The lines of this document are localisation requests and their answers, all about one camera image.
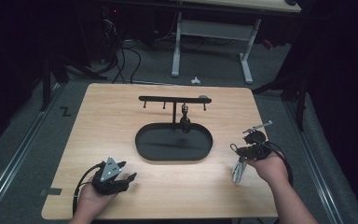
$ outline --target desk leg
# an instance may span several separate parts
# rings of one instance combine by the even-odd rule
[[[249,56],[249,53],[251,52],[252,45],[255,42],[255,36],[257,35],[257,31],[258,31],[258,27],[260,26],[260,22],[261,22],[260,19],[255,21],[255,26],[252,29],[251,36],[250,36],[250,38],[247,42],[246,48],[245,48],[245,52],[240,54],[242,72],[243,72],[243,75],[245,76],[245,82],[247,84],[253,83],[252,74],[251,74],[251,71],[249,70],[248,56]]]
[[[176,24],[176,45],[173,53],[172,76],[179,77],[180,66],[180,37],[182,33],[182,12],[178,13],[178,22]]]

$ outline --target small white object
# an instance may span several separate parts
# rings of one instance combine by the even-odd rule
[[[198,79],[197,77],[194,77],[194,79],[191,80],[191,83],[193,83],[193,84],[200,84],[201,81],[199,81],[199,79]]]

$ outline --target black cable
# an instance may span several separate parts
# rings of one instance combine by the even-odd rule
[[[283,161],[284,166],[286,166],[287,175],[289,177],[289,183],[290,183],[291,186],[293,186],[294,178],[293,178],[292,168],[291,168],[289,162],[287,161],[286,157],[284,156],[283,151],[276,144],[271,143],[270,141],[267,141],[267,142],[263,143],[263,142],[258,141],[257,139],[254,139],[254,138],[252,140],[254,140],[257,144],[260,144],[260,145],[262,145],[264,147],[267,147],[271,151],[275,152],[275,154],[277,154],[279,158],[281,158],[281,160]]]
[[[112,84],[116,82],[118,76],[121,76],[121,78],[123,79],[123,84],[126,83],[126,80],[124,79],[123,74],[121,73],[121,71],[122,71],[123,68],[124,68],[124,65],[126,64],[126,57],[125,57],[125,55],[124,55],[124,50],[123,50],[123,49],[121,49],[121,54],[122,54],[122,56],[123,56],[123,64],[121,65],[121,68],[120,68],[120,66],[118,66],[118,63],[117,63],[118,73],[117,73],[117,75],[115,76],[115,78],[113,79]]]
[[[84,182],[84,183],[82,183],[80,186],[82,186],[82,185],[87,185],[87,184],[91,184],[92,182]]]
[[[164,35],[163,37],[158,38],[158,39],[155,39],[155,41],[154,41],[155,43],[156,43],[157,41],[159,41],[159,40],[164,40],[164,39],[166,39],[166,38],[170,38],[170,37],[172,37],[172,36],[175,36],[175,35],[172,35],[172,30],[173,30],[173,28],[175,27],[175,24],[177,23],[177,22],[176,22],[176,21],[177,21],[177,18],[178,18],[178,12],[175,12],[175,15],[173,16],[173,21],[172,21],[172,25],[171,25],[170,31],[168,31],[167,34]]]
[[[162,47],[170,47],[170,46],[175,45],[175,43],[176,43],[176,41],[174,39],[171,40],[172,37],[174,37],[174,35],[166,37],[164,39],[155,40],[154,43],[159,45],[159,46],[162,46]]]
[[[80,191],[80,186],[82,186],[83,184],[86,184],[86,183],[83,183],[84,178],[86,178],[86,176],[91,171],[93,171],[94,169],[102,168],[104,165],[105,165],[104,161],[99,163],[99,164],[94,165],[93,167],[89,168],[88,171],[85,174],[83,174],[83,176],[80,178],[80,180],[79,180],[79,182],[78,182],[78,184],[76,186],[75,193],[74,193],[74,200],[73,200],[73,203],[72,203],[72,215],[75,214],[75,211],[77,209],[77,197],[78,197],[78,194],[79,194],[79,191]]]
[[[212,45],[218,45],[218,46],[226,46],[226,45],[232,45],[232,44],[240,42],[240,40],[229,39],[229,40],[225,40],[226,41],[225,43],[219,43],[217,41],[212,41],[210,39],[211,38],[205,38],[205,43],[212,44]]]
[[[204,43],[205,43],[205,37],[199,37],[199,36],[196,36],[196,37],[194,37],[194,36],[192,36],[192,38],[190,38],[190,37],[187,37],[187,38],[183,38],[184,40],[185,39],[200,39],[200,42],[199,42],[199,45],[198,46],[196,46],[195,48],[187,48],[187,47],[185,47],[184,46],[184,44],[188,44],[189,42],[187,42],[187,43],[183,43],[183,41],[181,41],[181,48],[183,48],[183,49],[191,49],[191,50],[196,50],[196,49],[200,49],[203,45],[204,45]]]
[[[255,218],[260,224],[264,224],[264,222],[260,219],[260,218],[258,218],[258,217],[256,217]],[[237,220],[237,224],[241,224],[241,221],[243,220],[243,218],[238,218],[238,220]]]
[[[135,69],[133,70],[133,72],[132,72],[132,74],[131,74],[131,76],[130,76],[130,84],[133,84],[133,83],[132,83],[132,81],[133,81],[133,75],[134,75],[135,72],[138,70],[139,66],[141,65],[141,55],[140,55],[138,52],[136,52],[135,50],[133,50],[133,49],[128,49],[128,50],[130,50],[130,51],[136,53],[136,54],[138,55],[138,57],[139,57],[138,65],[136,65]]]
[[[113,26],[115,26],[115,23],[114,22],[111,22],[110,20],[103,20],[103,21],[108,21],[109,24],[111,25],[111,28]],[[110,70],[112,70],[116,65],[118,66],[118,58],[117,58],[117,55],[116,55],[116,51],[118,49],[121,49],[122,48],[122,42],[121,42],[121,38],[122,36],[124,35],[124,32],[123,31],[116,31],[116,28],[115,28],[115,31],[114,32],[110,32],[111,34],[107,34],[108,35],[108,43],[107,43],[107,47],[108,47],[108,57],[110,57],[110,55],[112,55],[111,57],[111,60],[110,60],[110,64],[108,64],[105,68],[102,68],[98,71],[91,71],[90,69],[86,68],[86,67],[83,67],[83,66],[80,66],[80,65],[73,65],[73,62],[71,63],[68,63],[67,64],[71,64],[75,69],[77,69],[78,71],[81,72],[81,74],[77,74],[75,73],[74,71],[71,71],[69,69],[67,69],[67,72],[71,73],[71,74],[74,74],[76,76],[90,76],[90,77],[96,77],[96,78],[99,78],[99,79],[106,79],[106,77],[100,77],[99,75],[100,74],[103,74],[103,73],[106,73]]]

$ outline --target white desk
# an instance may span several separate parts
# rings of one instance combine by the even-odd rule
[[[274,10],[287,13],[299,13],[301,11],[301,8],[298,5],[293,7],[289,6],[284,2],[284,0],[183,0],[180,4],[182,3],[213,4],[225,7],[246,7],[250,9]],[[245,41],[246,44],[243,47],[243,53],[240,54],[240,62],[245,82],[252,84],[253,79],[247,60],[252,49],[252,45],[254,44],[260,22],[261,20],[258,19],[255,20],[254,25],[244,26],[218,22],[182,20],[182,13],[179,13],[176,28],[176,44],[172,61],[172,76],[179,76],[181,35],[197,35]]]

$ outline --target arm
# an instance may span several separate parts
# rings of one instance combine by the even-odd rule
[[[260,161],[247,160],[272,190],[281,223],[318,223],[288,182],[287,170],[274,152]]]
[[[90,224],[116,196],[117,194],[102,195],[95,191],[90,183],[84,185],[80,191],[76,212],[69,224]]]

